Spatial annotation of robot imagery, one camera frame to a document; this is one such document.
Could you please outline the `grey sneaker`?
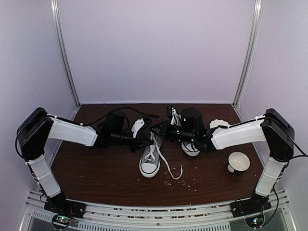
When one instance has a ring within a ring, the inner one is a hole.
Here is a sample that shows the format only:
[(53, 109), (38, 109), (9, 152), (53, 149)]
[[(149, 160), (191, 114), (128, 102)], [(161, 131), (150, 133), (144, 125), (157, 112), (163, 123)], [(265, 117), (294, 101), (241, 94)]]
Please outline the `grey sneaker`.
[(194, 146), (194, 144), (190, 142), (183, 141), (181, 143), (181, 148), (188, 156), (195, 157), (198, 156), (198, 154), (200, 153), (200, 151)]
[(153, 141), (153, 144), (145, 148), (139, 161), (139, 170), (141, 175), (145, 178), (153, 178), (160, 169), (160, 159), (162, 159), (171, 177), (174, 180), (180, 179), (183, 174), (182, 165), (180, 165), (180, 174), (175, 176), (171, 171), (167, 159), (161, 153), (161, 146), (163, 142), (162, 139), (151, 132), (150, 140)]

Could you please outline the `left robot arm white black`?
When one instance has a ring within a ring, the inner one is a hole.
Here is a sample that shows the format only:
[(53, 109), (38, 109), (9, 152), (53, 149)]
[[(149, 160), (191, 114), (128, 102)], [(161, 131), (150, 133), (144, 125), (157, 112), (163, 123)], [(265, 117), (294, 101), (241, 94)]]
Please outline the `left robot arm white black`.
[(38, 107), (17, 129), (15, 150), (42, 188), (48, 203), (59, 214), (69, 210), (69, 202), (46, 162), (46, 143), (50, 140), (65, 141), (94, 149), (128, 146), (133, 153), (152, 145), (153, 141), (142, 132), (151, 125), (152, 119), (159, 116), (129, 107), (141, 117), (124, 128), (124, 124), (129, 122), (124, 112), (126, 109), (116, 108), (85, 124), (49, 114), (44, 108)]

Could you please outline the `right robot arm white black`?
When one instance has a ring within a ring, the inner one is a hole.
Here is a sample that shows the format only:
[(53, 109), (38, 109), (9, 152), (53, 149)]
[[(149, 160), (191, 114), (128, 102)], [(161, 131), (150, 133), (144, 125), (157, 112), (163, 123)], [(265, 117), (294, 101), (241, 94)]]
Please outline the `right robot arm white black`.
[(207, 128), (202, 113), (191, 107), (177, 112), (173, 106), (168, 106), (167, 116), (168, 120), (151, 126), (150, 131), (162, 139), (179, 141), (189, 155), (213, 153), (247, 143), (267, 143), (270, 156), (246, 205), (253, 213), (265, 205), (275, 183), (294, 155), (295, 131), (272, 108), (263, 115), (235, 125), (215, 119)]

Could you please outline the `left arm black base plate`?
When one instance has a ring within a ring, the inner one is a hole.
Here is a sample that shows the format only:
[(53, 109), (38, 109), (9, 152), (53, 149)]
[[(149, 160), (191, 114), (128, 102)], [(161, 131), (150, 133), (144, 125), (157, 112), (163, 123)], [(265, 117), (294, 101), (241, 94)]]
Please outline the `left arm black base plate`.
[(66, 199), (47, 198), (44, 209), (70, 218), (83, 218), (86, 204)]

